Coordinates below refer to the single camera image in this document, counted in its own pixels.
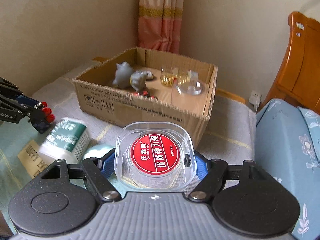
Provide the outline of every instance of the wooden board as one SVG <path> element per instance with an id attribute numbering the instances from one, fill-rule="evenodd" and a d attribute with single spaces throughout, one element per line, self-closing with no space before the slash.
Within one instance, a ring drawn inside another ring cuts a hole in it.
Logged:
<path id="1" fill-rule="evenodd" d="M 289 44 L 272 87 L 260 105 L 280 98 L 320 113 L 320 23 L 300 12 L 289 15 Z"/>
<path id="2" fill-rule="evenodd" d="M 246 104 L 245 99 L 242 98 L 241 96 L 238 96 L 236 94 L 230 93 L 228 91 L 225 91 L 225 90 L 222 90 L 219 88 L 216 89 L 216 95 L 221 96 L 221 97 L 225 97 L 225 98 L 230 98 L 230 99 L 238 101 L 244 105 Z"/>

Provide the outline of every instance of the electrical outlet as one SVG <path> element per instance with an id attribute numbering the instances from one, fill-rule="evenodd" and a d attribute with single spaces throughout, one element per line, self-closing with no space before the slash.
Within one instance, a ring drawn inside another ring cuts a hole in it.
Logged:
<path id="1" fill-rule="evenodd" d="M 249 103 L 252 105 L 259 105 L 260 104 L 260 98 L 257 98 L 255 96 L 250 96 Z"/>
<path id="2" fill-rule="evenodd" d="M 255 98 L 261 98 L 261 96 L 262 96 L 261 93 L 259 93 L 259 92 L 257 92 L 257 91 L 254 91 L 254 90 L 251 91 L 251 95 L 252 95 L 253 97 L 255 97 Z"/>

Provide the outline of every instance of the green label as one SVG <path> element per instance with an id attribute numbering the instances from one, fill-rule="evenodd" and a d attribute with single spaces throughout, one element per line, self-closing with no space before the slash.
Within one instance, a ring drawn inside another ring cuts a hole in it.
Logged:
<path id="1" fill-rule="evenodd" d="M 63 119 L 53 128 L 45 142 L 72 152 L 85 129 L 86 126 L 81 123 Z"/>

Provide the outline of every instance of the toy cat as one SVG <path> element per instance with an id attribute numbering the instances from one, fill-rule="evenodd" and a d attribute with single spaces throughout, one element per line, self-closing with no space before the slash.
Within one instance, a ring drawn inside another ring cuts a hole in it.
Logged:
<path id="1" fill-rule="evenodd" d="M 137 71 L 131 75 L 130 85 L 135 89 L 137 93 L 141 92 L 146 87 L 147 71 Z"/>
<path id="2" fill-rule="evenodd" d="M 113 87 L 121 89 L 130 87 L 130 77 L 133 72 L 134 70 L 128 62 L 117 63 L 116 77 L 112 82 Z"/>
<path id="3" fill-rule="evenodd" d="M 134 72 L 133 68 L 127 62 L 117 63 L 116 77 L 112 82 L 114 88 L 125 89 L 132 86 L 137 93 L 146 87 L 146 78 L 153 73 L 150 71 Z"/>

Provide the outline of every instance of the white pill bottle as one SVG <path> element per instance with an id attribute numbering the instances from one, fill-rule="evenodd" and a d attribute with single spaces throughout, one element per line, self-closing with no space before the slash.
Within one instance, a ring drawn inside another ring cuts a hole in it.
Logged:
<path id="1" fill-rule="evenodd" d="M 85 122 L 65 117 L 52 129 L 39 148 L 39 156 L 50 165 L 58 159 L 78 163 L 90 142 Z"/>

